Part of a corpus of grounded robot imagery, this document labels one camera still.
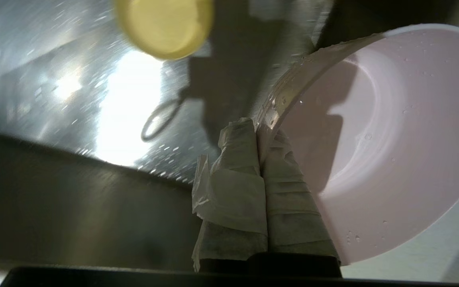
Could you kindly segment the right gripper tissue-wrapped right finger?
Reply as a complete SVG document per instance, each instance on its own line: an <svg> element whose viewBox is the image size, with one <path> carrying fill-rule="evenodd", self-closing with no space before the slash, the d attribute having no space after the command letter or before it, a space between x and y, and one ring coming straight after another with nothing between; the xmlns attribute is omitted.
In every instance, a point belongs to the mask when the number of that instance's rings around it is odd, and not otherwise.
<svg viewBox="0 0 459 287"><path fill-rule="evenodd" d="M278 131L269 146L261 175L265 183L268 250L341 258L322 220L291 142Z"/></svg>

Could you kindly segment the right gripper tissue-wrapped left finger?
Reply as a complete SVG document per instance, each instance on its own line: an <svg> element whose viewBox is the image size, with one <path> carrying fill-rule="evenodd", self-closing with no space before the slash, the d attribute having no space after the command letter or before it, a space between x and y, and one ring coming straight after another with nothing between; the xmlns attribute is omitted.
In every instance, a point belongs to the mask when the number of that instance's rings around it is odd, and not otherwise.
<svg viewBox="0 0 459 287"><path fill-rule="evenodd" d="M220 132L219 157L200 155L192 188L192 212L202 220L192 253L196 272L220 261L245 263L268 249L265 184L250 118Z"/></svg>

